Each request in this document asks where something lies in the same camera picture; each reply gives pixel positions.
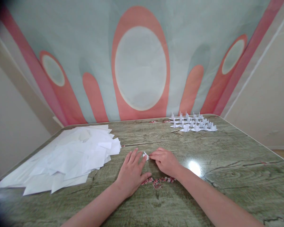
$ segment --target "wood grain table surface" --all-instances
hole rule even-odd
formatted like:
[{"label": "wood grain table surface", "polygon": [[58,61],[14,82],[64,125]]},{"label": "wood grain table surface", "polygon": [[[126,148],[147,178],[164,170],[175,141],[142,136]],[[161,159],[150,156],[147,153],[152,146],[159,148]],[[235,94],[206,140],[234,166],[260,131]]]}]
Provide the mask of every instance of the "wood grain table surface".
[{"label": "wood grain table surface", "polygon": [[[63,188],[52,195],[43,192],[22,196],[24,188],[0,189],[0,214],[13,226],[59,226],[116,180],[129,151],[138,147],[149,154],[163,147],[265,225],[284,226],[284,160],[222,118],[211,114],[204,117],[214,122],[218,131],[181,132],[170,127],[171,123],[163,123],[168,118],[88,124],[108,124],[114,138],[125,145],[120,154],[93,171],[85,184]],[[63,128],[21,163],[63,130],[77,126]],[[146,162],[143,171],[152,172],[155,179],[166,176],[153,160]],[[151,183],[140,186],[103,225],[213,225],[178,181],[164,182],[162,186],[158,190]]]}]

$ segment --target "white oval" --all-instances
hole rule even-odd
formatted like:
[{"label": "white oval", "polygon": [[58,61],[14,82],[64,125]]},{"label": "white oval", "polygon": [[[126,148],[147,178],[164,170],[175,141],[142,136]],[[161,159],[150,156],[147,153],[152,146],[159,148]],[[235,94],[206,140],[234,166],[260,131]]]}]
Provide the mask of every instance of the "white oval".
[{"label": "white oval", "polygon": [[244,50],[244,40],[238,40],[227,53],[223,66],[222,73],[225,75],[229,73],[236,65]]},{"label": "white oval", "polygon": [[63,72],[58,63],[49,55],[42,57],[43,68],[50,79],[58,86],[62,87],[65,84]]},{"label": "white oval", "polygon": [[120,40],[115,75],[123,99],[136,110],[148,110],[160,99],[166,82],[166,58],[158,37],[148,28],[129,29]]}]

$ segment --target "white paper sheet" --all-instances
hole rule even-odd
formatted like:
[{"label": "white paper sheet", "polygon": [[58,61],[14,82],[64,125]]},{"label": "white paper sheet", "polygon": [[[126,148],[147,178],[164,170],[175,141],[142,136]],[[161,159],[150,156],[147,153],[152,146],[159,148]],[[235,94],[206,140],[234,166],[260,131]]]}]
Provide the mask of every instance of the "white paper sheet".
[{"label": "white paper sheet", "polygon": [[0,188],[26,187],[23,195],[52,193],[85,183],[91,171],[120,153],[118,138],[108,125],[76,127],[63,131],[51,143],[0,181]]}]

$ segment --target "wall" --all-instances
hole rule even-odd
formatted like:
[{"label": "wall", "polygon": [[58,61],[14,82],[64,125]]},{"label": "wall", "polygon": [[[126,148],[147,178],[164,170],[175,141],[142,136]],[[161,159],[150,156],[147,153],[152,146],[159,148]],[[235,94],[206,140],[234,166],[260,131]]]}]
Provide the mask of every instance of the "wall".
[{"label": "wall", "polygon": [[60,129],[0,43],[0,176]]},{"label": "wall", "polygon": [[225,119],[271,149],[284,148],[284,25]]}]

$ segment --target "paper scrap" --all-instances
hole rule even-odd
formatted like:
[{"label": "paper scrap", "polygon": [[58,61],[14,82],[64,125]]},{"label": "paper scrap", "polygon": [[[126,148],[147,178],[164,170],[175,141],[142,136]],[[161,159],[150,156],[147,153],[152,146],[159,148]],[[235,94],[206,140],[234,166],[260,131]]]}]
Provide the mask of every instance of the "paper scrap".
[{"label": "paper scrap", "polygon": [[144,157],[145,155],[147,156],[146,161],[149,160],[149,156],[147,155],[147,153],[144,152],[144,154],[142,156]]}]

